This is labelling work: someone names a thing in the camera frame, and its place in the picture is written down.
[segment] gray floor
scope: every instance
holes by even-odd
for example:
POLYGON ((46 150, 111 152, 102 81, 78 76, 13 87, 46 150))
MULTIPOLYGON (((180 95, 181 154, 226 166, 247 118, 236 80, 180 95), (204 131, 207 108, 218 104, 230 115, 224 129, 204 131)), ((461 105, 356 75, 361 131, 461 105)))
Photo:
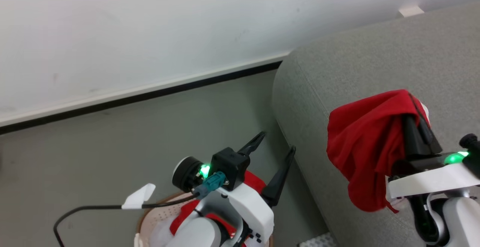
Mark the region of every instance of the gray floor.
MULTIPOLYGON (((85 204, 121 204, 148 182, 153 199, 178 192, 173 168, 188 155, 208 162, 261 130, 249 170, 268 181, 288 145, 273 117, 274 71, 117 107, 0 137, 0 246, 56 246, 56 218, 85 204)), ((275 208, 275 246, 326 232, 297 165, 275 208)), ((140 211, 93 211, 60 227, 66 247, 131 247, 140 211)))

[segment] white baseboard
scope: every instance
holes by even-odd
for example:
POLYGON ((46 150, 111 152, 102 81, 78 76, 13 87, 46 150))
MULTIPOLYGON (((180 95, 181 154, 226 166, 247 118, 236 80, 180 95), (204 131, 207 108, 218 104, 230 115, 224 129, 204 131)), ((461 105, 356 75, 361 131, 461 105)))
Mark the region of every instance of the white baseboard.
POLYGON ((225 68, 219 68, 212 71, 185 76, 183 78, 177 78, 177 79, 163 81, 155 84, 140 86, 137 88, 131 88, 128 90, 122 90, 122 91, 117 91, 109 94, 98 95, 98 96, 78 100, 75 102, 67 102, 62 105, 57 105, 57 106, 48 107, 45 109, 26 112, 23 114, 13 115, 10 117, 0 118, 0 127, 16 124, 24 121, 29 121, 33 119, 38 119, 41 117, 46 117, 46 116, 67 112, 67 111, 71 111, 71 110, 75 110, 83 107, 88 107, 91 105, 98 105, 104 102, 131 97, 131 96, 135 96, 135 95, 139 95, 147 92, 163 90, 165 88, 171 88, 171 87, 186 84, 186 83, 191 83, 191 82, 195 82, 195 81, 199 81, 207 78, 213 78, 215 76, 221 76, 221 75, 242 71, 242 70, 257 67, 257 66, 262 66, 264 64, 271 64, 276 61, 283 60, 288 54, 289 52, 285 52, 272 57, 260 59, 257 61, 250 61, 247 63, 237 64, 234 66, 228 66, 225 68))
POLYGON ((420 15, 422 13, 425 12, 418 6, 402 7, 398 10, 396 18, 408 18, 409 16, 420 15))

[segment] white wall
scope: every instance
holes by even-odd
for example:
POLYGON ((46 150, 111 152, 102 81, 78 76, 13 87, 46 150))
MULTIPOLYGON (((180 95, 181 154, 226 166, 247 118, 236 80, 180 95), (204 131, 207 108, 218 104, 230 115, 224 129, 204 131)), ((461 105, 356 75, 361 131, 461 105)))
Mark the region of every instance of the white wall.
POLYGON ((0 0, 0 126, 270 62, 404 5, 465 1, 0 0))

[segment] black cable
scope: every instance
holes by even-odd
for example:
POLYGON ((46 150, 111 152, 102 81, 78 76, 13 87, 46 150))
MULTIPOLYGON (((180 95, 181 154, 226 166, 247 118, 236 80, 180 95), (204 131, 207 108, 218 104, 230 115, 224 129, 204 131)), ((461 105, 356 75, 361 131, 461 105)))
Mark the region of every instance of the black cable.
MULTIPOLYGON (((193 194, 192 196, 188 196, 186 198, 183 198, 183 199, 178 199, 178 200, 175 200, 175 201, 170 201, 170 202, 165 202, 165 203, 162 203, 162 204, 143 204, 142 205, 142 209, 152 209, 152 208, 160 208, 160 207, 167 207, 167 206, 172 206, 172 205, 176 205, 176 204, 180 204, 180 203, 183 203, 183 202, 187 202, 189 200, 192 200, 194 199, 195 197, 197 197, 199 194, 193 194)), ((60 245, 60 247, 65 247, 65 245, 63 245, 63 241, 62 239, 60 238, 60 234, 58 232, 58 226, 60 225, 60 223, 65 220, 65 218, 67 218, 68 216, 78 212, 78 211, 86 211, 86 210, 121 210, 122 209, 122 205, 104 205, 104 206, 81 206, 81 207, 78 207, 78 208, 75 208, 71 211, 68 211, 67 213, 65 213, 64 215, 62 215, 56 222, 55 224, 53 225, 53 234, 55 234, 55 238, 57 238, 57 241, 58 241, 58 245, 60 245)))

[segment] black knob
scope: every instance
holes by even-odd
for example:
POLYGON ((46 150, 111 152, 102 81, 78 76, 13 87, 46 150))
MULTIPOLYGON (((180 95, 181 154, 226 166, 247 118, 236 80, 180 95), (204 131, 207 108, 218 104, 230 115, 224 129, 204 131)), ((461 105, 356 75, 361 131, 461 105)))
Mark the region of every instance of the black knob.
POLYGON ((477 142, 478 141, 478 138, 476 135, 474 134, 468 134, 464 137, 462 137, 462 139, 460 139, 460 146, 462 148, 469 148, 473 143, 477 142))
POLYGON ((203 182, 202 177, 197 176, 203 164, 193 156, 181 160, 173 171, 173 185, 185 193, 191 192, 192 188, 203 182))

